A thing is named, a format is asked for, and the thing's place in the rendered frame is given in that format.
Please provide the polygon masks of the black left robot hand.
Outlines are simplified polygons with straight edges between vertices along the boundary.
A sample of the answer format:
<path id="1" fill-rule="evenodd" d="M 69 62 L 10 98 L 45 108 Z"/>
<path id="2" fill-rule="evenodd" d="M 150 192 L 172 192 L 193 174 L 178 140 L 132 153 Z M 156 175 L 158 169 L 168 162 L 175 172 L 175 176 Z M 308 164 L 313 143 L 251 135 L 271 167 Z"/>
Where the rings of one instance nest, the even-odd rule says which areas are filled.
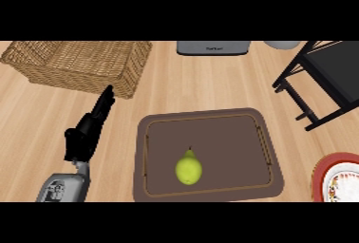
<path id="1" fill-rule="evenodd" d="M 87 113 L 73 128 L 65 131 L 66 161 L 87 162 L 96 151 L 101 126 L 115 102 L 112 85 L 107 85 L 97 100 L 93 111 Z"/>

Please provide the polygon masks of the brown tray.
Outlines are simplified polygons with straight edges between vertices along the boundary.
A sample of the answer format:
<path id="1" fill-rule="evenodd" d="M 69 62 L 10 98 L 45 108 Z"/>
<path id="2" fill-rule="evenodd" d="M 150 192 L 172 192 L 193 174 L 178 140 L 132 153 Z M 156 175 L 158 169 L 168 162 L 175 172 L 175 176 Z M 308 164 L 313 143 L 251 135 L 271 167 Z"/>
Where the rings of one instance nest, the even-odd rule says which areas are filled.
<path id="1" fill-rule="evenodd" d="M 192 151 L 202 176 L 180 183 L 175 164 Z M 261 113 L 252 108 L 144 117 L 137 126 L 132 198 L 233 201 L 282 193 L 283 176 Z"/>

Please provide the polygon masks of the black tiered shelf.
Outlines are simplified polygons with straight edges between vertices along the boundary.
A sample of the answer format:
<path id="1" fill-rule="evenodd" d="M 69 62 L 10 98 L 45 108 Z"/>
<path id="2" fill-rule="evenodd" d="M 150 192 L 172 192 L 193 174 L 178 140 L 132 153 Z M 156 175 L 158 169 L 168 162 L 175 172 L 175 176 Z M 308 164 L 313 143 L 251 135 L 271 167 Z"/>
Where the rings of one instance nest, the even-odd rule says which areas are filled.
<path id="1" fill-rule="evenodd" d="M 295 92 L 288 77 L 305 71 L 338 109 L 319 118 Z M 274 92 L 286 91 L 301 114 L 295 118 L 307 118 L 311 122 L 305 130 L 311 131 L 359 107 L 359 41 L 308 41 L 295 54 L 274 83 Z"/>

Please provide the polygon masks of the wicker basket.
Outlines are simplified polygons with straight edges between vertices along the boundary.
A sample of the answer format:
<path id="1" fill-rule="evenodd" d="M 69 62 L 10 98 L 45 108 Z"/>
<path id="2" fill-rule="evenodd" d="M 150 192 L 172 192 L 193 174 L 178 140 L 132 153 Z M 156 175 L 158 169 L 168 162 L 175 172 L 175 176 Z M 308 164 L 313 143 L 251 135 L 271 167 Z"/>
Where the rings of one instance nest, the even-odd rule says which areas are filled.
<path id="1" fill-rule="evenodd" d="M 150 41 L 13 41 L 0 62 L 42 84 L 115 96 L 134 95 L 152 51 Z"/>

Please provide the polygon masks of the green pear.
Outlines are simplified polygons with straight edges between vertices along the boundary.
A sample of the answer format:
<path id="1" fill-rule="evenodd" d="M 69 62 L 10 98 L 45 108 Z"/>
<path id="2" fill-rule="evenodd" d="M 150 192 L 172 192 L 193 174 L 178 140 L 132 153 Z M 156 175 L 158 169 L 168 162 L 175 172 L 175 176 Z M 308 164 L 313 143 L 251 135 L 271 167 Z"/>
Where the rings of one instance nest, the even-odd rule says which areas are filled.
<path id="1" fill-rule="evenodd" d="M 202 163 L 196 159 L 192 148 L 187 148 L 175 164 L 175 176 L 183 185 L 193 185 L 202 176 Z"/>

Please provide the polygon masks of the grey appliance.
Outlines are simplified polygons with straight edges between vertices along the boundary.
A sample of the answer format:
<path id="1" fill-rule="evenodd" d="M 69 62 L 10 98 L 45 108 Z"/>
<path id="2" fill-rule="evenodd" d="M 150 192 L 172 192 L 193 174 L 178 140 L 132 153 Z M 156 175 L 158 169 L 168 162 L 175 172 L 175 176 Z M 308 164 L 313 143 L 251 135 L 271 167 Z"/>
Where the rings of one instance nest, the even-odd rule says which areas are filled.
<path id="1" fill-rule="evenodd" d="M 177 54 L 184 56 L 243 55 L 249 41 L 177 41 Z"/>

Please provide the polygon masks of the pale grey round object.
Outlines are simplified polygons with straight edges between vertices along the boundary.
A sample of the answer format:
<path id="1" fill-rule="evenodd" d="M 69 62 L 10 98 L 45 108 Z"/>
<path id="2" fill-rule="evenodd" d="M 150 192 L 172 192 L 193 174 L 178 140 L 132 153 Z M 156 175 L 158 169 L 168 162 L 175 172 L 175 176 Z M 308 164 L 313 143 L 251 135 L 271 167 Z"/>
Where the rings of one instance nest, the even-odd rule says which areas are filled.
<path id="1" fill-rule="evenodd" d="M 274 49 L 283 50 L 294 49 L 299 44 L 298 41 L 265 41 L 264 43 Z"/>

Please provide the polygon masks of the red round placemat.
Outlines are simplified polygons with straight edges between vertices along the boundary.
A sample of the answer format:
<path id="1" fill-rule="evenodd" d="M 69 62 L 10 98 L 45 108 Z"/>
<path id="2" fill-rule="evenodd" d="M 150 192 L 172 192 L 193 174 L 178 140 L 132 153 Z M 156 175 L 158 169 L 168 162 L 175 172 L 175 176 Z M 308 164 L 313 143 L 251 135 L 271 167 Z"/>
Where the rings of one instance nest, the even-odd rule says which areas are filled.
<path id="1" fill-rule="evenodd" d="M 325 202 L 322 198 L 322 182 L 325 174 L 329 168 L 342 162 L 359 164 L 359 155 L 351 153 L 332 153 L 325 156 L 316 164 L 311 176 L 311 198 L 316 202 Z"/>

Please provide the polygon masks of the white patterned plate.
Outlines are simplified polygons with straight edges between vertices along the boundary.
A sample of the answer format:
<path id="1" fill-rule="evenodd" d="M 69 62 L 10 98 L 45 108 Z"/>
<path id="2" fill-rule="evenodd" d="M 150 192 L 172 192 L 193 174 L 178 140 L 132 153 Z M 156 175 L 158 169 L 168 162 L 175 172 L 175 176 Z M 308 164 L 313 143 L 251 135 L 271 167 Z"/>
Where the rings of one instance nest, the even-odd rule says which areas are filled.
<path id="1" fill-rule="evenodd" d="M 323 177 L 322 198 L 325 202 L 359 202 L 359 164 L 335 164 Z"/>

